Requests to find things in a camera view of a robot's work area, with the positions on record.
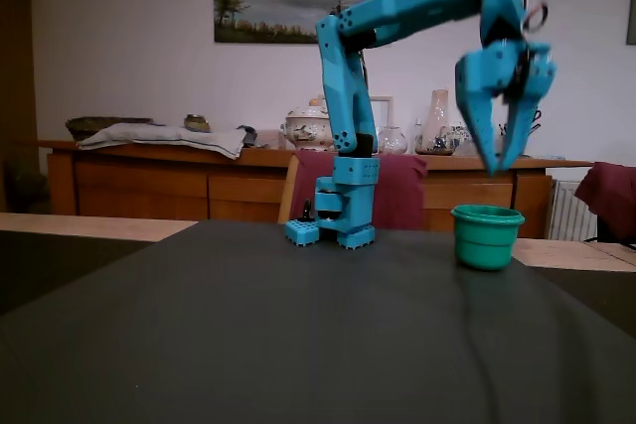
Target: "ceramic pot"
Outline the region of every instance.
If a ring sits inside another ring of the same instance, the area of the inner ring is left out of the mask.
[[[284,133],[296,149],[333,149],[334,138],[325,100],[315,98],[309,101],[308,106],[289,111],[285,117]]]

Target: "folded blanket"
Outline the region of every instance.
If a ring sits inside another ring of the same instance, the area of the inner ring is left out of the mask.
[[[173,144],[216,151],[230,159],[240,156],[244,129],[222,133],[197,133],[175,126],[117,123],[79,141],[80,149],[97,149],[126,143]]]

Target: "radiator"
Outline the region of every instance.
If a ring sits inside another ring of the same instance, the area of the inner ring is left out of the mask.
[[[596,215],[574,196],[579,184],[554,181],[550,240],[586,240],[596,237]]]

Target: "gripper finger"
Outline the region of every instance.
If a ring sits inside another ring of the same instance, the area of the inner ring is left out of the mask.
[[[493,148],[493,126],[490,122],[493,106],[488,93],[457,96],[457,107],[475,143],[488,174],[497,169],[497,158]]]
[[[520,99],[508,105],[508,126],[504,137],[504,148],[498,169],[508,170],[526,149],[530,128],[539,104],[535,100]]]

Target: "decorative vase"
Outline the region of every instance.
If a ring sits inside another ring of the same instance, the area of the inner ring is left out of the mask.
[[[416,143],[415,152],[417,154],[444,154],[449,149],[443,135],[448,127],[448,90],[436,89],[430,99],[428,117],[421,131],[421,142]]]
[[[397,126],[385,126],[378,135],[378,152],[404,154],[408,149],[406,137]]]
[[[289,111],[285,117],[285,138],[296,149],[329,151],[334,144],[325,100],[314,98],[308,106]]]

